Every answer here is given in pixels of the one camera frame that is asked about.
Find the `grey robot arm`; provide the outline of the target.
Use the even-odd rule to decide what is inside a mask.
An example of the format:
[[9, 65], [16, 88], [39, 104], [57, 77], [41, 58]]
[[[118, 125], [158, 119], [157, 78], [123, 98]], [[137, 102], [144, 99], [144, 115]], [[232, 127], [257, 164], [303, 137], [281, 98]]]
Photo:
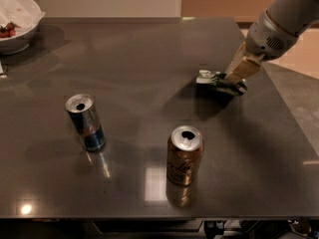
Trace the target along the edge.
[[319, 0], [274, 0], [250, 26], [225, 79], [236, 84], [256, 74], [264, 61], [284, 55], [318, 20]]

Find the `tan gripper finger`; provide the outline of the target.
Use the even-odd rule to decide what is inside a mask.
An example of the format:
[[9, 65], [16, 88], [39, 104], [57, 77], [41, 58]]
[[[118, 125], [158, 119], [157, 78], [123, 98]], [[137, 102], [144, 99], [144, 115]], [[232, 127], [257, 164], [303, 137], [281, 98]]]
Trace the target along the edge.
[[250, 53], [243, 42], [238, 48], [233, 60], [225, 71], [225, 79], [233, 84], [237, 84], [244, 79], [258, 73], [264, 55]]

